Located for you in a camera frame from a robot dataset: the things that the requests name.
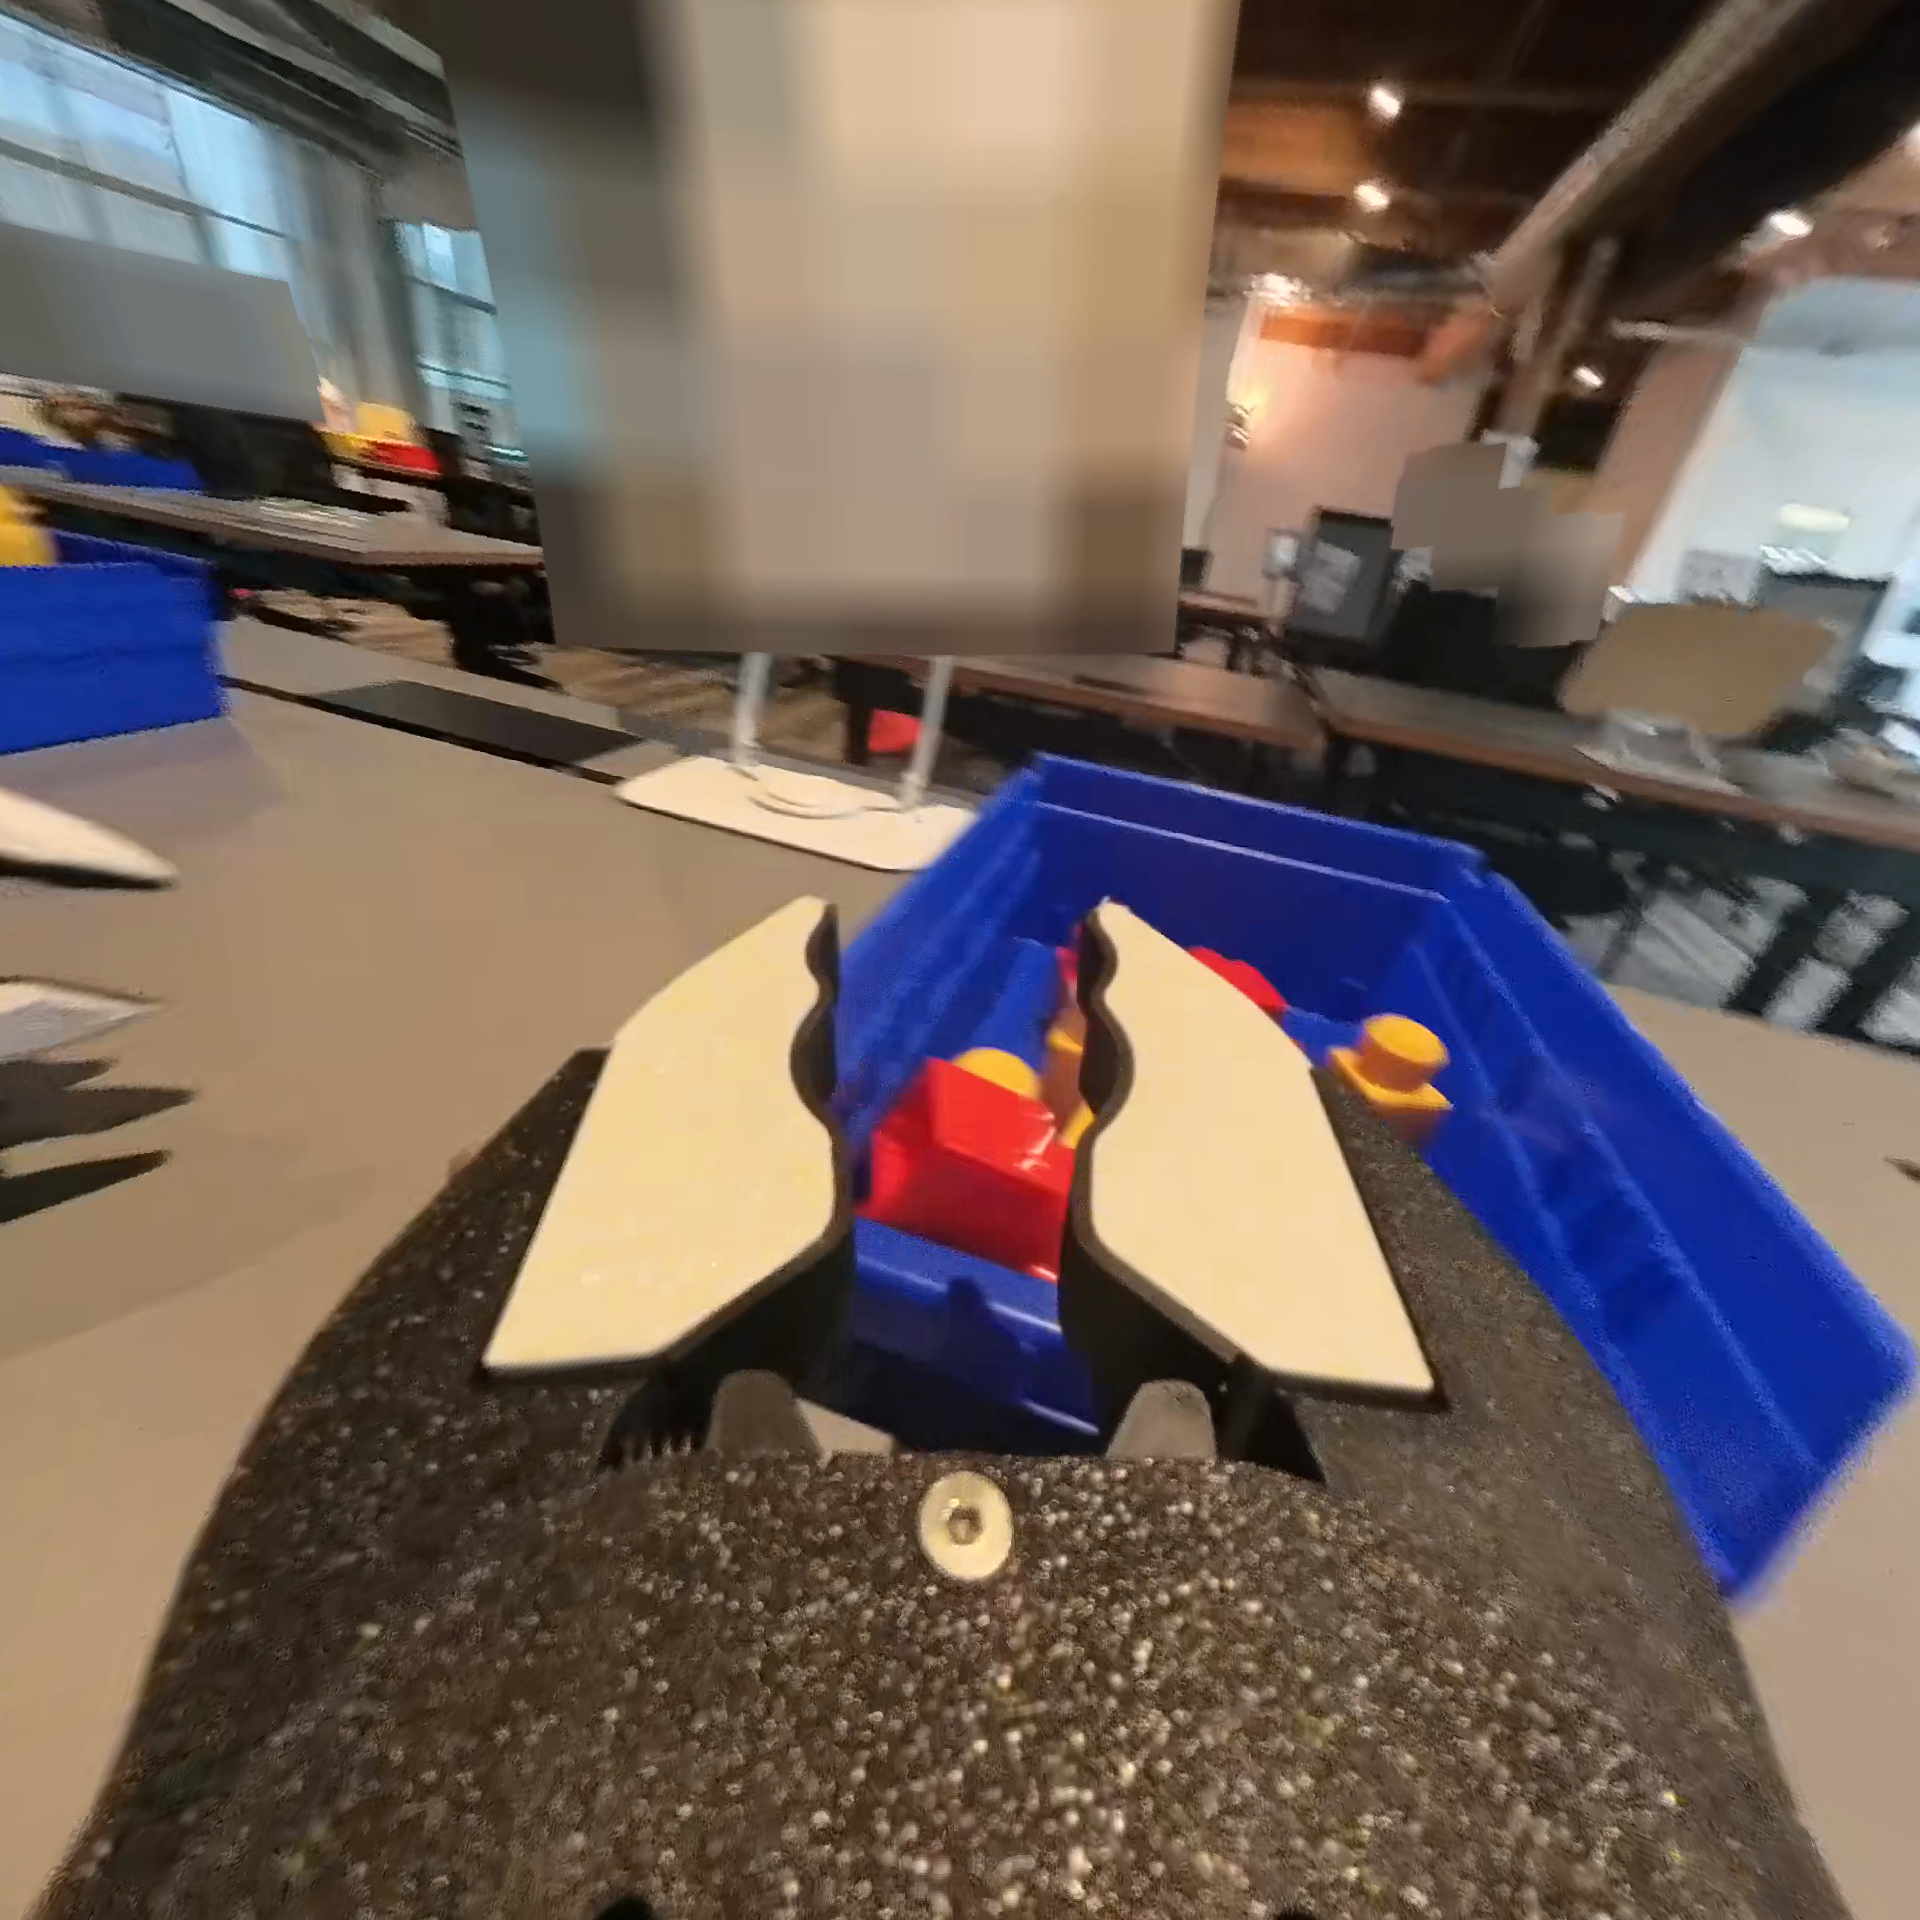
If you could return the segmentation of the wooden edged table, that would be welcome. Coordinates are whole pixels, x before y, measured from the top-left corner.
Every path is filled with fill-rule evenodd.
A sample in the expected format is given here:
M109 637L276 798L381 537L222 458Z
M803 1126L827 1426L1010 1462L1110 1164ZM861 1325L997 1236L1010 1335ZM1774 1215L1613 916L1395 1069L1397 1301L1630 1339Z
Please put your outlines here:
M408 511L378 517L301 503L276 507L270 501L226 501L176 490L93 487L48 471L10 466L3 468L3 484L37 498L46 507L340 566L468 573L543 566L543 554L536 543L454 533Z

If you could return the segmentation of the cardboard sign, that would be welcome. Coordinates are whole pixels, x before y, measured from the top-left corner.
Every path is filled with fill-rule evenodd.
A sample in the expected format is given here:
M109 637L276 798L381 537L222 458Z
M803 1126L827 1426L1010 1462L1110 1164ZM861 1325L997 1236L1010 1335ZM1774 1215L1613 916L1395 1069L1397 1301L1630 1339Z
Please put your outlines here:
M1823 625L1779 609L1634 603L1571 667L1557 703L1573 718L1637 715L1707 739L1748 737L1830 650Z

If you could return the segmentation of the blue plastic storage bin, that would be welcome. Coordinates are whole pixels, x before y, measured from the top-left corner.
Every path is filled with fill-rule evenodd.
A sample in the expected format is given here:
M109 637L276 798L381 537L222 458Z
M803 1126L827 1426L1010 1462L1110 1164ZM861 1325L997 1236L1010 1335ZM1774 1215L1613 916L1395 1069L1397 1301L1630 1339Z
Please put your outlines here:
M130 449L85 449L42 439L3 426L3 468L50 474L56 479L95 490L147 490L200 493L194 466Z
M222 718L224 590L204 563L53 535L3 566L3 755Z
M1260 971L1316 1062L1376 1015L1447 1045L1432 1172L1592 1356L1722 1593L1756 1593L1912 1342L1469 847L1040 756L843 947L848 1142L928 1059L1038 1039L1040 964L1104 898Z

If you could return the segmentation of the dark top table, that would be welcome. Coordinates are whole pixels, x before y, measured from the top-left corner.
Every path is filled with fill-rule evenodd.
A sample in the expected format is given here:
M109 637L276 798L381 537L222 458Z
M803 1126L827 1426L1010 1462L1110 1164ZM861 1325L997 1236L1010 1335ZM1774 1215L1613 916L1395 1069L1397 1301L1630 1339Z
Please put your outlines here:
M883 713L911 715L930 734L930 670L930 661L830 659L852 766L879 750ZM1309 692L1291 679L1159 655L973 655L951 670L944 732L968 747L1044 751L1092 727L1214 737L1290 755L1316 755L1326 743Z
M1327 743L1343 747L1451 761L1855 847L1917 852L1916 798L1846 785L1814 758L1724 750L1709 756L1715 770L1703 773L1698 756L1605 758L1605 724L1558 710L1487 703L1327 667L1308 670L1303 691Z

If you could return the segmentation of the black mat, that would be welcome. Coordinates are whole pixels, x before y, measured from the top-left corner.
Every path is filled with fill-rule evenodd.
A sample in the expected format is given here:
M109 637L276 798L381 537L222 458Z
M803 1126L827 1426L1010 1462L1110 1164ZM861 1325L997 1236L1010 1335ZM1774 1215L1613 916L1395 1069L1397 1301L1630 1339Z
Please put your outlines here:
M635 737L611 727L419 682L378 682L310 695L307 701L380 729L546 770L582 770L640 746Z

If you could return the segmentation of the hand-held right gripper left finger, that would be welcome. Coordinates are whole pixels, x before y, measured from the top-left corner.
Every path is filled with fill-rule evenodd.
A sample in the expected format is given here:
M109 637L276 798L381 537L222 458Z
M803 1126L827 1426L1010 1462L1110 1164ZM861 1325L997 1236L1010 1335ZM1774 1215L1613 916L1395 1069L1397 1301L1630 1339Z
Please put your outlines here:
M795 1382L843 1325L837 909L800 897L618 1028L484 1347L494 1380Z

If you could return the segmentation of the white sign stand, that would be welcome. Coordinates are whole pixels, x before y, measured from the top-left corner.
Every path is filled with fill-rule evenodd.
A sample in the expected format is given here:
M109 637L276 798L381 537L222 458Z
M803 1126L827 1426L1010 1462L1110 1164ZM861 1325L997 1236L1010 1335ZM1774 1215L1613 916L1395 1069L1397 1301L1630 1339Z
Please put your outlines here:
M686 826L826 857L863 873L922 873L973 822L972 805L930 795L955 661L928 661L922 719L892 788L837 774L781 773L762 755L758 722L774 659L743 655L726 750L671 758L615 786L615 799Z

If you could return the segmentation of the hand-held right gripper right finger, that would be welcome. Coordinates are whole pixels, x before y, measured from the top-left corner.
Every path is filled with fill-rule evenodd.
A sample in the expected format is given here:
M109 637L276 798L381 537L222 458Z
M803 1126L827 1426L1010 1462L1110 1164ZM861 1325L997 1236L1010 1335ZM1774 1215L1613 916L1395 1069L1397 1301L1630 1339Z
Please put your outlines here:
M1303 1049L1117 901L1080 926L1064 1335L1099 1391L1248 1377L1431 1402L1437 1377Z

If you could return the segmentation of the yellow and red bins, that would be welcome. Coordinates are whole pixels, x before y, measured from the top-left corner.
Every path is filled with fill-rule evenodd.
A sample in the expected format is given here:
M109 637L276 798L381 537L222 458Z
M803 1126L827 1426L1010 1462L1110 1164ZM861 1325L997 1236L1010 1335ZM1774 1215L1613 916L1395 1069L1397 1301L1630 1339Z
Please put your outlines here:
M405 484L431 484L440 477L440 460L400 407L371 399L348 404L326 388L319 434L328 458L357 474Z

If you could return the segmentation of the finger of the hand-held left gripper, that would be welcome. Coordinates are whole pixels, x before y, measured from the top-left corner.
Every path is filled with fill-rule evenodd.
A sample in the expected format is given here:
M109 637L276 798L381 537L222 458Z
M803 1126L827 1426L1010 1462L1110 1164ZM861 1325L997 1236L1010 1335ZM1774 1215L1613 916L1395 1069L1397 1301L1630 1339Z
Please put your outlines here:
M50 1051L100 1039L152 1004L141 996L100 993L72 983L6 975L3 979L3 1062L20 1062Z
M62 806L3 788L3 863L10 871L163 890L172 860Z

